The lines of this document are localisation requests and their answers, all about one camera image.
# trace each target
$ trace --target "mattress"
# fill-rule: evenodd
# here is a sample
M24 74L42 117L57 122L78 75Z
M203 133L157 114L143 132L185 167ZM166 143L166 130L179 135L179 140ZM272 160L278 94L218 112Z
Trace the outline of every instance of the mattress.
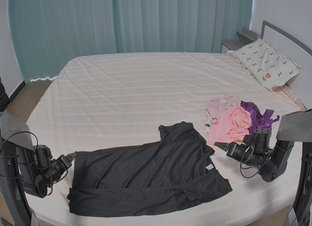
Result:
M273 117L300 107L287 95L269 92L228 54L126 53L78 57L68 62L33 110L27 124L40 144L57 158L159 141L158 126L192 122L207 139L204 124L209 101L236 93L241 100L275 110ZM273 124L270 146L279 122ZM300 173L297 142L286 172L272 183L259 175L241 176L239 163L213 146L212 160L233 191L215 201L156 216L93 218L69 213L74 168L44 199L26 195L38 218L57 226L79 225L246 225L294 200ZM251 175L255 169L245 170Z

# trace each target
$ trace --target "teal curtain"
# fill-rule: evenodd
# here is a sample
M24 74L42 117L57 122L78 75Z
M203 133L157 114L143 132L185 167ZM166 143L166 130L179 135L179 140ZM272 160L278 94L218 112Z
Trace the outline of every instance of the teal curtain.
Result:
M9 0L26 82L77 57L120 52L220 52L249 27L252 0Z

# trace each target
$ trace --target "pink clothing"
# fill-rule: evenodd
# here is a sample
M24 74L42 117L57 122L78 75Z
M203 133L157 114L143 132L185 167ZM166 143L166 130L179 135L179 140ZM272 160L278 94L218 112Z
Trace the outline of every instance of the pink clothing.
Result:
M208 143L230 143L243 140L249 134L252 124L250 113L240 106L240 98L235 94L211 100L208 106L211 121Z

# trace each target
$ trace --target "floral pillowcase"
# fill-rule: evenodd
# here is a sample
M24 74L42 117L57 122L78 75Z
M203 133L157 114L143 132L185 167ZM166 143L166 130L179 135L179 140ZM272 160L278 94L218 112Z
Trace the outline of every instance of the floral pillowcase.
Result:
M284 85L299 73L290 58L260 38L230 54L269 91Z

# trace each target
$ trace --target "purple clothing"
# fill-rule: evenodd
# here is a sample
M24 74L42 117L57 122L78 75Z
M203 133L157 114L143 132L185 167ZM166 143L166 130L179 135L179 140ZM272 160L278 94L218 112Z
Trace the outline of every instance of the purple clothing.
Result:
M266 109L264 114L261 115L259 108L254 103L244 101L241 101L241 107L250 112L252 125L248 128L249 135L252 135L254 130L258 128L267 128L272 130L272 123L279 121L279 115L277 115L276 119L271 119L274 110Z

